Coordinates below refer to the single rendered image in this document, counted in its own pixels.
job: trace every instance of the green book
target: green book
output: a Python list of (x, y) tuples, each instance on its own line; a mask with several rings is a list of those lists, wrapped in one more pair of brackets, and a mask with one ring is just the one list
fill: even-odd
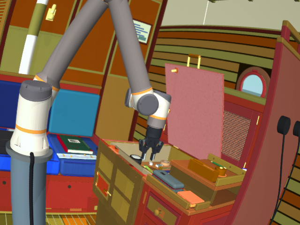
[(93, 154), (93, 150), (81, 137), (68, 135), (56, 135), (56, 137), (66, 153)]

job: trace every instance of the wooden floor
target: wooden floor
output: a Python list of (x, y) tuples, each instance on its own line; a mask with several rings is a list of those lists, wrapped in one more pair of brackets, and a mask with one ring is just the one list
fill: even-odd
[[(95, 225), (96, 215), (52, 215), (46, 214), (46, 225)], [(0, 214), (0, 225), (13, 225), (12, 214)]]

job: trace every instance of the cylindrical pedestal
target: cylindrical pedestal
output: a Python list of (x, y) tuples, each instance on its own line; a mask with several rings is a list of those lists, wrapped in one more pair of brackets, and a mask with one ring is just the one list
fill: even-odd
[[(30, 225), (29, 214), (29, 166), (30, 156), (15, 152), (6, 144), (11, 156), (10, 182), (13, 225)], [(33, 167), (33, 221), (35, 225), (46, 224), (46, 169), (53, 151), (34, 158)]]

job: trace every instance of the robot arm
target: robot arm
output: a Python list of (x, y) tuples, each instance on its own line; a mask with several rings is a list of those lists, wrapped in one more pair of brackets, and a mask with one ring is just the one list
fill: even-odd
[(53, 104), (66, 69), (108, 8), (130, 86), (125, 106), (149, 116), (146, 137), (140, 140), (139, 144), (143, 160), (150, 147), (152, 148), (150, 158), (154, 160), (155, 154), (163, 147), (159, 139), (165, 126), (171, 96), (152, 89), (127, 0), (88, 0), (62, 36), (42, 72), (37, 73), (34, 80), (52, 85), (51, 104)]

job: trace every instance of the gray cap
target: gray cap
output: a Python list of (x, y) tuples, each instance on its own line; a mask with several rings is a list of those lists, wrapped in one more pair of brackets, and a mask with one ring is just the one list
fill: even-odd
[(52, 86), (42, 81), (24, 81), (21, 84), (20, 95), (32, 102), (42, 102), (52, 95)]

